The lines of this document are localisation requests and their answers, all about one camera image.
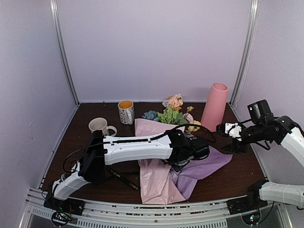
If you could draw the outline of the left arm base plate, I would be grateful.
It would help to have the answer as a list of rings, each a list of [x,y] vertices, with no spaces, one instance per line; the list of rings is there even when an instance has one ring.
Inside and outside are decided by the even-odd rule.
[[[71,198],[59,200],[52,197],[47,197],[43,206],[52,210],[81,216],[85,207],[85,202],[83,200]]]

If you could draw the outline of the fuzzy green orange flower stem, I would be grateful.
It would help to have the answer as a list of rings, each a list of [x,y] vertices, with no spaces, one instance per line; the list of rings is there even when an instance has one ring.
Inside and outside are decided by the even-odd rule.
[[[164,124],[182,125],[187,124],[183,113],[180,111],[183,106],[183,97],[181,94],[170,96],[164,100],[162,105],[165,107],[162,113],[157,113],[159,121]]]

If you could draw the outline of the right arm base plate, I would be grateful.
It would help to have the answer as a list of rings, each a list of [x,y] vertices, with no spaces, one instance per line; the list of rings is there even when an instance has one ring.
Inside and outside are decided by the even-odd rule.
[[[260,199],[250,199],[248,196],[230,199],[227,201],[227,206],[230,215],[245,213],[268,205],[267,201]]]

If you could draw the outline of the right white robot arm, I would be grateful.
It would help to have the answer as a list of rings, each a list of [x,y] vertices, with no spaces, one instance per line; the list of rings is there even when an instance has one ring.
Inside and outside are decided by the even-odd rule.
[[[223,123],[216,127],[216,132],[232,139],[224,150],[244,153],[249,144],[256,144],[269,151],[269,144],[275,142],[290,152],[298,162],[304,164],[304,132],[302,128],[288,116],[254,122],[245,127],[242,122]],[[304,208],[303,185],[279,184],[259,180],[247,189],[243,204],[246,209],[254,209],[261,201],[274,201]]]

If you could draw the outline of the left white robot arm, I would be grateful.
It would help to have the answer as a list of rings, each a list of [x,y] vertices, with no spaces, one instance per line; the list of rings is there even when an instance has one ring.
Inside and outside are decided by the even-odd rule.
[[[169,165],[198,158],[202,153],[198,138],[188,138],[181,130],[143,137],[104,136],[101,131],[92,135],[89,146],[82,148],[83,156],[48,189],[46,201],[58,211],[68,207],[67,198],[86,184],[101,184],[106,179],[107,165],[119,162],[161,159]]]

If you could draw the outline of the black printed ribbon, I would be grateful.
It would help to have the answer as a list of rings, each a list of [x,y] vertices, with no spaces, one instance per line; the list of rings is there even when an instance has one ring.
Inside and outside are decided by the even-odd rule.
[[[119,173],[115,171],[111,167],[106,167],[105,170],[111,175],[109,177],[106,177],[106,181],[110,181],[113,179],[116,179],[126,185],[127,187],[131,188],[132,190],[139,190],[140,186],[132,182],[131,180],[127,179],[125,176],[123,176],[122,173]]]

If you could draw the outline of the purple tissue paper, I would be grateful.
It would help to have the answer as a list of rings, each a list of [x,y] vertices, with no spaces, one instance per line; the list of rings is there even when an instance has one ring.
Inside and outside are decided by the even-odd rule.
[[[190,161],[181,171],[170,170],[170,177],[178,191],[188,200],[198,180],[202,180],[232,160],[233,155],[223,154],[210,147],[209,156],[203,160]]]

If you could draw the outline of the pink wrapping paper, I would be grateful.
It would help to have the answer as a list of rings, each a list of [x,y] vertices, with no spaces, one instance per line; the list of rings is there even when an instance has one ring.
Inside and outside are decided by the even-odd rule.
[[[147,119],[135,119],[135,135],[149,136],[164,133],[174,127]],[[140,194],[143,204],[172,204],[185,201],[170,177],[171,167],[159,159],[138,161],[140,167]]]

